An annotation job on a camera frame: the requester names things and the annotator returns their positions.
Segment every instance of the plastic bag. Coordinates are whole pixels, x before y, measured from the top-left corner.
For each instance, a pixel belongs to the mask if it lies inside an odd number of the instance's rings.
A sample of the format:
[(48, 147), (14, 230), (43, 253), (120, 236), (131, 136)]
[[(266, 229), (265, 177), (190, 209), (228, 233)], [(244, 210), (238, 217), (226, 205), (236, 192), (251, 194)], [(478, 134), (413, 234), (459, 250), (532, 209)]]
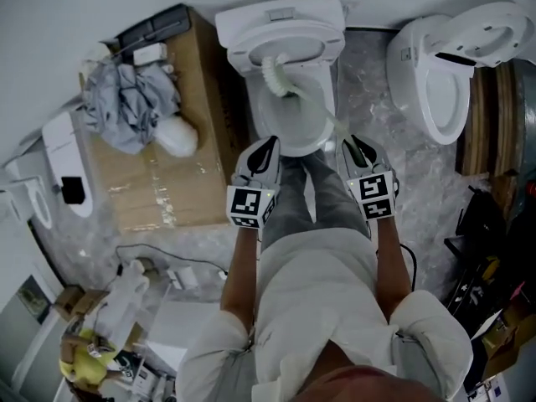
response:
[(178, 116), (160, 119), (154, 138), (174, 157), (191, 157), (198, 148), (198, 132)]

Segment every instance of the gray pants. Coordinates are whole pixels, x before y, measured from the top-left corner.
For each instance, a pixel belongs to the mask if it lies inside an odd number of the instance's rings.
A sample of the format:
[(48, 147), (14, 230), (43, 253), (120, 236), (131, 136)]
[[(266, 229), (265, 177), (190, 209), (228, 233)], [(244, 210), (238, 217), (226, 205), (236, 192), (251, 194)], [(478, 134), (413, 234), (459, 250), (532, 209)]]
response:
[[(287, 235), (313, 229), (349, 228), (370, 238), (358, 205), (348, 195), (339, 175), (326, 164), (322, 151), (306, 157), (281, 159), (281, 191), (266, 226), (262, 231), (262, 250)], [(317, 222), (313, 223), (303, 191), (311, 174), (315, 189)]]

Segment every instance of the black cable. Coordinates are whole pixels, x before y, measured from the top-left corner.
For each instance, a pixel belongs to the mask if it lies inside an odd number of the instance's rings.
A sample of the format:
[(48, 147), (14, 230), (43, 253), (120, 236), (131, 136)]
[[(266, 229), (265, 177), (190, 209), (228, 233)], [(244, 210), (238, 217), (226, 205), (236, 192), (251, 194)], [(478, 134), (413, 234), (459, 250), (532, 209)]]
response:
[(119, 249), (131, 249), (133, 247), (147, 247), (149, 249), (154, 249), (163, 255), (171, 256), (172, 258), (179, 259), (179, 260), (185, 260), (187, 262), (194, 262), (199, 264), (209, 264), (212, 266), (215, 266), (219, 270), (223, 271), (225, 275), (227, 276), (227, 270), (224, 269), (222, 266), (215, 264), (214, 262), (211, 262), (210, 260), (204, 260), (204, 259), (189, 259), (189, 258), (183, 258), (182, 256), (175, 255), (173, 253), (169, 253), (168, 251), (162, 250), (159, 247), (156, 247), (155, 245), (148, 245), (147, 243), (135, 243), (133, 245), (118, 245), (116, 247), (116, 256), (119, 260), (121, 260), (121, 257), (119, 256)]
[(413, 250), (410, 249), (407, 245), (403, 245), (402, 243), (400, 243), (400, 247), (407, 250), (411, 255), (411, 259), (413, 260), (413, 280), (411, 282), (411, 291), (415, 291), (415, 280), (417, 278), (417, 258), (415, 257), (415, 253), (413, 253)]

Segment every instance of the crumpled fabric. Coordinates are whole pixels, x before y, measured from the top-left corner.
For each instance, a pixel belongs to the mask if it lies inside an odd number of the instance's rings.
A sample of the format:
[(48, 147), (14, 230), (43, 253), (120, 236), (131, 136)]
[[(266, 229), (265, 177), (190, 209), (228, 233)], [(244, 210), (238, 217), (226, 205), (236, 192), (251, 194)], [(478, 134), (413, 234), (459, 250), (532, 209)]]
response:
[(180, 95), (158, 64), (136, 72), (131, 65), (106, 61), (88, 78), (84, 100), (90, 131), (136, 154), (153, 139), (158, 119), (178, 111)]

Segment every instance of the gray tile floor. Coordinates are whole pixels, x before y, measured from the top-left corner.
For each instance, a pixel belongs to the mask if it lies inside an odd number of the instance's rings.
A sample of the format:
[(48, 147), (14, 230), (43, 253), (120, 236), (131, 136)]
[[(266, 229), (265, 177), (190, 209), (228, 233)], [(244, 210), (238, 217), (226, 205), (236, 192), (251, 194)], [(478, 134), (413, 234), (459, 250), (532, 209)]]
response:
[[(456, 146), (440, 146), (414, 128), (394, 108), (385, 74), (385, 50), (393, 34), (349, 31), (346, 47), (334, 68), (338, 117), (350, 127), (383, 144), (401, 182), (397, 200), (400, 239), (416, 254), (417, 288), (444, 296), (451, 288), (454, 258), (443, 245), (454, 234), (460, 210), (471, 197), (467, 186), (474, 180), (454, 172)], [(344, 165), (340, 152), (331, 153), (330, 163)], [(312, 191), (306, 190), (311, 199)], [(227, 268), (236, 229), (232, 227), (159, 230), (121, 236), (106, 195), (95, 193), (95, 212), (89, 219), (76, 218), (58, 203), (57, 222), (52, 231), (36, 224), (45, 248), (59, 273), (69, 283), (89, 288), (105, 287), (115, 275), (116, 245), (144, 242), (186, 258), (211, 260)], [(153, 258), (160, 269), (188, 263), (147, 248), (121, 251), (125, 261), (138, 255)], [(199, 287), (171, 291), (177, 300), (217, 301), (223, 282), (211, 265), (192, 264)], [(146, 299), (146, 325), (162, 299), (168, 281), (150, 289)]]

